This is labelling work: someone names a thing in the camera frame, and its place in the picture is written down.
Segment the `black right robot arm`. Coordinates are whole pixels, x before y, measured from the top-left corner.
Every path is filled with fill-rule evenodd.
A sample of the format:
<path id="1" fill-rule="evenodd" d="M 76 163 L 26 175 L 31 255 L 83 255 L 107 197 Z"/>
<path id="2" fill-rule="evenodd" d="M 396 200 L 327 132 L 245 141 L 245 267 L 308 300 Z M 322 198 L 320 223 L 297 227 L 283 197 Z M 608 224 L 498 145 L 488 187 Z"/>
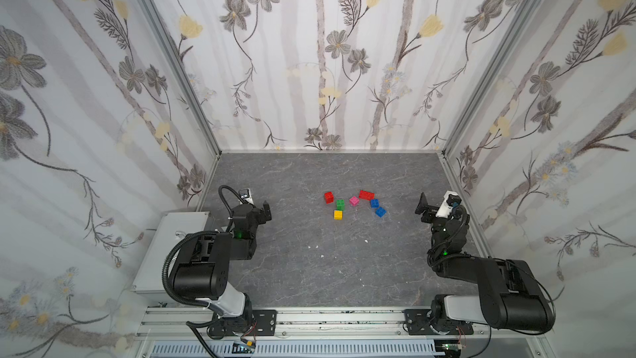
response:
<path id="1" fill-rule="evenodd" d="M 444 333 L 477 323 L 529 336 L 553 329 L 556 309 L 526 262 L 465 252 L 470 214 L 459 195 L 448 191 L 434 206 L 422 194 L 415 213 L 431 227 L 430 269 L 440 278 L 477 286 L 475 296 L 435 296 L 427 319 L 432 329 Z"/>

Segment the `aluminium frame rail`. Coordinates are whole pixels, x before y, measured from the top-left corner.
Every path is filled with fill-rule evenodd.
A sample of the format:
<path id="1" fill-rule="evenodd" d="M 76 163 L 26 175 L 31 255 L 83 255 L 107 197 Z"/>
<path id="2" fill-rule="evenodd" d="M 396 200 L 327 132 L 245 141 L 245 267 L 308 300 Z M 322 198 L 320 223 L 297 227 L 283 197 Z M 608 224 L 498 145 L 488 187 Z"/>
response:
<path id="1" fill-rule="evenodd" d="M 404 309 L 377 308 L 276 308 L 274 334 L 263 336 L 256 330 L 248 334 L 252 341 L 296 340 L 416 340 L 456 339 L 450 333 L 410 336 Z M 210 313 L 198 308 L 148 308 L 133 337 L 139 350 L 155 341 L 194 341 L 187 321 L 203 323 Z"/>

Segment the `long red lego brick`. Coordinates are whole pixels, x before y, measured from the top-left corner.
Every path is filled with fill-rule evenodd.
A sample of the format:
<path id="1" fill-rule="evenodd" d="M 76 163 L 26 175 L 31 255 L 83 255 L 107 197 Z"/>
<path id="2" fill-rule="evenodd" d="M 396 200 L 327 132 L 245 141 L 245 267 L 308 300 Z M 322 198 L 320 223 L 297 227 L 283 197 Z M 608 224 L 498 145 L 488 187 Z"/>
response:
<path id="1" fill-rule="evenodd" d="M 366 201 L 371 201 L 374 200 L 375 195 L 372 192 L 367 192 L 365 190 L 361 190 L 359 192 L 359 199 L 360 200 L 366 200 Z"/>

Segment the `small red lego brick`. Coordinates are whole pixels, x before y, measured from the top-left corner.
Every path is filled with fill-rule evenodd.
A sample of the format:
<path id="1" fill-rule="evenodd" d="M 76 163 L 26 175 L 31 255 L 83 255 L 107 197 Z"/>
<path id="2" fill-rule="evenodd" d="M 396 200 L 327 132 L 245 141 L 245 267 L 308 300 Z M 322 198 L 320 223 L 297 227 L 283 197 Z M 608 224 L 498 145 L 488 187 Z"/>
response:
<path id="1" fill-rule="evenodd" d="M 332 193 L 332 192 L 326 192 L 326 193 L 324 194 L 324 199 L 325 199 L 326 204 L 331 204 L 331 203 L 333 203 L 333 202 L 334 202 L 334 200 L 335 200 L 335 199 L 334 199 L 334 195 L 333 195 L 333 193 Z"/>

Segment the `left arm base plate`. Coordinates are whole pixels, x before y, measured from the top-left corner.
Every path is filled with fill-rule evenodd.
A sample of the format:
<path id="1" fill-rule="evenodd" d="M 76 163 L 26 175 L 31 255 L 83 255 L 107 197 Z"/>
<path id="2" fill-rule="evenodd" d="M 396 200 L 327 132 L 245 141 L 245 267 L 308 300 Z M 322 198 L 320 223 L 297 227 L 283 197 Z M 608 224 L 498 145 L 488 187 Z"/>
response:
<path id="1" fill-rule="evenodd" d="M 206 333 L 213 340 L 220 340 L 226 336 L 274 336 L 277 319 L 277 310 L 253 310 L 241 317 L 215 318 Z"/>

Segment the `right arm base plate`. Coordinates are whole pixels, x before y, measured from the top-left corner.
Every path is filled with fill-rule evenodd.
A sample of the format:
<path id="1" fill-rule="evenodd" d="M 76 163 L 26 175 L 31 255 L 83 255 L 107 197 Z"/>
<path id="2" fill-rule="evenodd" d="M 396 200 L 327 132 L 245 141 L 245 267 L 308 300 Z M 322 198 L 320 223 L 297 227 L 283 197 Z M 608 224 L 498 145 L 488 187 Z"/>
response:
<path id="1" fill-rule="evenodd" d="M 429 308 L 411 308 L 403 311 L 404 327 L 409 336 L 464 336 L 473 335 L 470 323 L 447 318 L 444 314 L 436 317 Z"/>

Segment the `grey metal control box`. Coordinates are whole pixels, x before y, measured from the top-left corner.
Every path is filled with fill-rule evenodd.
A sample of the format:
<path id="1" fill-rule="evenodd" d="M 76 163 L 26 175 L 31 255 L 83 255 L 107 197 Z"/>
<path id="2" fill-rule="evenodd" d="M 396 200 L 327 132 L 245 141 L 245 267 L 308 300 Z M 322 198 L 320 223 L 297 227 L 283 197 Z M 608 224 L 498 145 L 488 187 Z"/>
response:
<path id="1" fill-rule="evenodd" d="M 162 217 L 147 253 L 132 282 L 132 290 L 137 295 L 155 303 L 171 303 L 162 286 L 162 266 L 170 250 L 188 234 L 205 229 L 210 212 L 169 212 Z"/>

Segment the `small green circuit board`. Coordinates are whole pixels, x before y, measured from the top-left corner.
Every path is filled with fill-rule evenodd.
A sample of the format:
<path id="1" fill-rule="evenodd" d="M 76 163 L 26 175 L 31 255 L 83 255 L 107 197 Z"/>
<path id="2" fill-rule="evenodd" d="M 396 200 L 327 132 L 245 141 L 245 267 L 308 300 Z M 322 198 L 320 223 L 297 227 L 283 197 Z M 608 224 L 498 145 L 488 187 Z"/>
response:
<path id="1" fill-rule="evenodd" d="M 235 341 L 232 346 L 233 354 L 253 354 L 256 344 L 253 341 Z"/>

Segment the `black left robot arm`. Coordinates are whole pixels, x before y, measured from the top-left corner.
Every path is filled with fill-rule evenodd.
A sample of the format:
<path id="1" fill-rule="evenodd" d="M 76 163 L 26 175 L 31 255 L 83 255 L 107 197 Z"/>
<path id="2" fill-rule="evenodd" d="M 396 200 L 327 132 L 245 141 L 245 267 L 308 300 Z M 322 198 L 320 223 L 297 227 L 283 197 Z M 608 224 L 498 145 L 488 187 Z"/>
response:
<path id="1" fill-rule="evenodd" d="M 212 338 L 246 334 L 256 325 L 246 293 L 230 284 L 230 263 L 251 260 L 258 227 L 273 219 L 271 207 L 249 202 L 230 211 L 230 230 L 203 230 L 178 242 L 162 265 L 162 286 L 177 303 L 206 308 L 213 319 L 205 327 Z"/>

